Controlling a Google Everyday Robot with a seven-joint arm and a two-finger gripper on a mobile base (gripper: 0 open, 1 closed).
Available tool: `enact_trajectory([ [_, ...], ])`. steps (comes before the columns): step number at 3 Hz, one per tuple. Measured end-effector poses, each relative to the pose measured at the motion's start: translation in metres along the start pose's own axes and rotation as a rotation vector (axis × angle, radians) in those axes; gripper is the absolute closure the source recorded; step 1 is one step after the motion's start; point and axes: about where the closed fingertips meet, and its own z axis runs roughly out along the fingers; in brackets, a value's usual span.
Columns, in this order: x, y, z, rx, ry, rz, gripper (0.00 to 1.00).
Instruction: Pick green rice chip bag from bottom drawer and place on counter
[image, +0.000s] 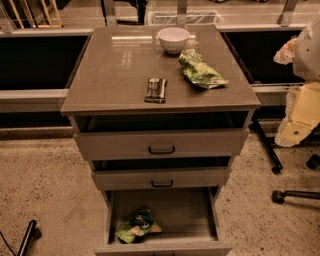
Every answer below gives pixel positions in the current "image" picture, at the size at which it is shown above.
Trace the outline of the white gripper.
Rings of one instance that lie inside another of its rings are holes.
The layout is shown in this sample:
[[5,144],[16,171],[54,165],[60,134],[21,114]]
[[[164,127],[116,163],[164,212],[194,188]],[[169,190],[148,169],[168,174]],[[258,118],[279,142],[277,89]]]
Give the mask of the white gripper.
[[[297,39],[287,41],[274,55],[273,61],[287,65],[293,62]],[[310,82],[289,90],[289,120],[278,127],[275,143],[280,147],[299,145],[320,123],[320,83]]]

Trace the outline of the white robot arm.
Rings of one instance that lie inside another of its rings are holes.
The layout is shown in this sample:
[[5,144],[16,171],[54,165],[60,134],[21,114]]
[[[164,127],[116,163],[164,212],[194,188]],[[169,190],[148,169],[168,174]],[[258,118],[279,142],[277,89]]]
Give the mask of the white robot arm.
[[304,80],[299,88],[288,90],[286,116],[275,137],[278,146],[292,147],[320,124],[320,13],[276,52],[273,61],[292,63],[293,73]]

